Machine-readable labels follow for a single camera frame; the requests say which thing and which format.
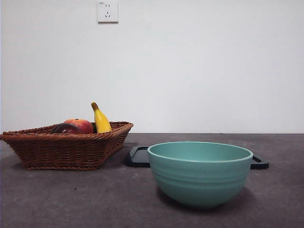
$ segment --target banana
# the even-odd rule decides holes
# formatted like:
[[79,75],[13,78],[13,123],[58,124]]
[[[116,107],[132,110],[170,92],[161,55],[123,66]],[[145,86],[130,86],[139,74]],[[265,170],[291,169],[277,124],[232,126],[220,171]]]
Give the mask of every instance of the banana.
[[94,120],[97,129],[97,133],[109,132],[112,130],[111,125],[106,116],[100,111],[95,102],[91,103],[94,110]]

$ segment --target electrical outlet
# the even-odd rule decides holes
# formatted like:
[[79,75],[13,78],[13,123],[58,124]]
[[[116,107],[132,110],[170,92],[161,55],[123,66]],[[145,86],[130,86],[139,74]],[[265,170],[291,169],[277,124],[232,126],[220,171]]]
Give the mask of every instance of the electrical outlet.
[[118,23],[118,0],[103,0],[97,5],[98,23]]

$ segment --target black tray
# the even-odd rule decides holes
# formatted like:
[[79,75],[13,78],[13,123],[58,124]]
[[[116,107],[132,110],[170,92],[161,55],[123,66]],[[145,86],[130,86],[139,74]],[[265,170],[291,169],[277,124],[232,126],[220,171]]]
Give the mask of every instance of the black tray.
[[[135,146],[125,159],[125,165],[130,167],[149,168],[148,146]],[[252,170],[263,170],[269,167],[269,162],[254,154],[250,168]]]

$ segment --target dark red fruit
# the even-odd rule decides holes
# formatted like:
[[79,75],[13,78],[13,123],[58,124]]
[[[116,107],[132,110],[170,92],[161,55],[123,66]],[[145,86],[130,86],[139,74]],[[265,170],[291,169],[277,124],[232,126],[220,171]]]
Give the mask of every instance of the dark red fruit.
[[95,123],[92,123],[92,127],[93,127],[93,133],[97,133],[97,129],[96,129]]
[[55,126],[52,131],[51,134],[54,133],[61,133],[61,134],[65,134],[65,133],[69,133],[69,134],[80,134],[80,129],[72,124],[67,124],[67,123],[61,123],[58,124],[57,126]]

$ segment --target brown wicker basket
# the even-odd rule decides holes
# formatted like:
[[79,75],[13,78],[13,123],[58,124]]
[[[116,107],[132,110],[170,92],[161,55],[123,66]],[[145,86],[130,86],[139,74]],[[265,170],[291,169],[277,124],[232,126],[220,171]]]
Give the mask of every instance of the brown wicker basket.
[[28,170],[97,170],[123,147],[129,122],[110,122],[112,131],[96,134],[50,134],[57,125],[3,132],[5,141]]

